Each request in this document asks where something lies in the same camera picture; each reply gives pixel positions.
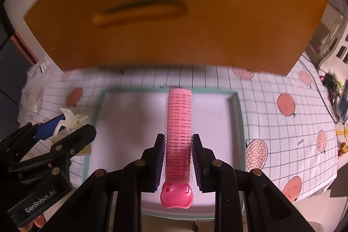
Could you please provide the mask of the person's hand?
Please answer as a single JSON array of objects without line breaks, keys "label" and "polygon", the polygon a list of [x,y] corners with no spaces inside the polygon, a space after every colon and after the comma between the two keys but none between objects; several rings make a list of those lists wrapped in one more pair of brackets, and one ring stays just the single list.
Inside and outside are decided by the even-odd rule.
[{"label": "person's hand", "polygon": [[46,218],[44,214],[39,215],[36,217],[32,222],[27,224],[24,227],[19,227],[20,232],[30,232],[33,229],[42,229],[42,227],[47,223]]}]

